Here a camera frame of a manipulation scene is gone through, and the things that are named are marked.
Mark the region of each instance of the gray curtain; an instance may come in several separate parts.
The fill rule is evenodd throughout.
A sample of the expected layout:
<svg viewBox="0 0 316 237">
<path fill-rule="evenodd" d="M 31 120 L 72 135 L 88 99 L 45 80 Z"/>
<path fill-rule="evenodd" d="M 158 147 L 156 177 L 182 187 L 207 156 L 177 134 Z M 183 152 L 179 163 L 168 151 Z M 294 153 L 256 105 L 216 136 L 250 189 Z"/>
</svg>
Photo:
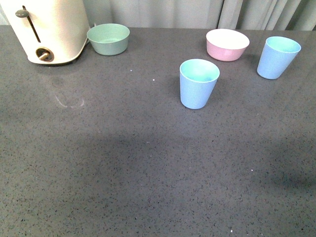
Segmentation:
<svg viewBox="0 0 316 237">
<path fill-rule="evenodd" d="M 305 30 L 316 0 L 83 0 L 91 26 Z M 9 24 L 0 8 L 0 24 Z"/>
</svg>

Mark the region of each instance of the gray speckled countertop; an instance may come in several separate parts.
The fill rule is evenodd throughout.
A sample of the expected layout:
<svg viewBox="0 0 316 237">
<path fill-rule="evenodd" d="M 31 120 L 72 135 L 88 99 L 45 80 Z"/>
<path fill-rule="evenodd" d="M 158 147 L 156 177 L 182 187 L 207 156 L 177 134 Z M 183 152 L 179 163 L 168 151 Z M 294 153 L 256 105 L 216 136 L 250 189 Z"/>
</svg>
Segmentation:
<svg viewBox="0 0 316 237">
<path fill-rule="evenodd" d="M 316 32 L 242 31 L 220 62 L 208 30 L 130 30 L 120 55 L 43 66 L 0 27 L 0 236 L 314 236 Z M 269 36 L 302 46 L 277 80 L 256 73 Z M 221 72 L 200 110 L 180 102 L 191 58 Z"/>
</svg>

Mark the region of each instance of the cup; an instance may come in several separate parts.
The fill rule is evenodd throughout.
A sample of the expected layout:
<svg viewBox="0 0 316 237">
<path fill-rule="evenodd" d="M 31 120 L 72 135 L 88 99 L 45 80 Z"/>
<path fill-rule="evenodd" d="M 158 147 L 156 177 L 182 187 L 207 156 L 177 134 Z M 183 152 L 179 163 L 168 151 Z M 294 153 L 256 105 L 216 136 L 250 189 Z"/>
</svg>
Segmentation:
<svg viewBox="0 0 316 237">
<path fill-rule="evenodd" d="M 180 66 L 180 99 L 189 109 L 206 105 L 219 77 L 218 67 L 203 59 L 190 59 Z"/>
<path fill-rule="evenodd" d="M 298 42 L 280 36 L 269 37 L 262 50 L 257 68 L 260 76 L 277 79 L 301 50 Z"/>
</svg>

